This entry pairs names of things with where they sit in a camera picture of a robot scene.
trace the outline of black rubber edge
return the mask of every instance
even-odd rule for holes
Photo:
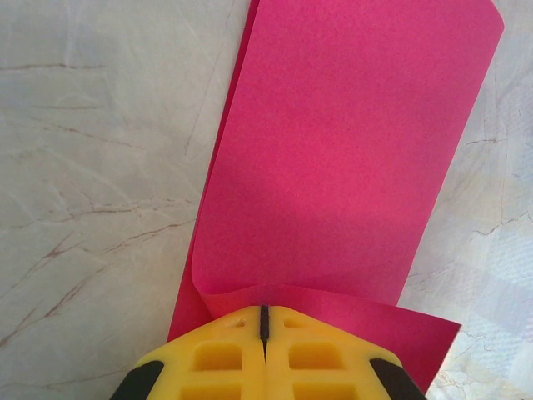
[[[426,396],[402,367],[382,358],[373,358],[370,364],[391,400],[426,400]]]
[[[270,337],[270,313],[268,306],[261,306],[259,312],[259,337],[263,342],[263,352],[265,354],[265,360],[267,360],[267,344]]]
[[[150,361],[127,373],[110,400],[147,400],[164,364]]]

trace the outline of yellow plastic tool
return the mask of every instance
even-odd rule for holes
[[[424,399],[382,347],[286,307],[247,307],[141,358],[112,400]]]

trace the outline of yellow plastic object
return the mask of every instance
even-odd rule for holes
[[[158,348],[138,367],[164,367],[147,400],[389,400],[369,363],[391,352],[285,307],[269,308],[266,356],[260,308],[226,315]]]

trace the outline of marble surface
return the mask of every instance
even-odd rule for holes
[[[533,2],[402,294],[463,328],[430,399],[533,398]],[[0,2],[0,398],[109,398],[164,342],[246,0]]]

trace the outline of pink paper sheet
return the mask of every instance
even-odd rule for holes
[[[489,0],[253,1],[169,338],[285,305],[426,390],[458,326],[394,306],[502,29]]]

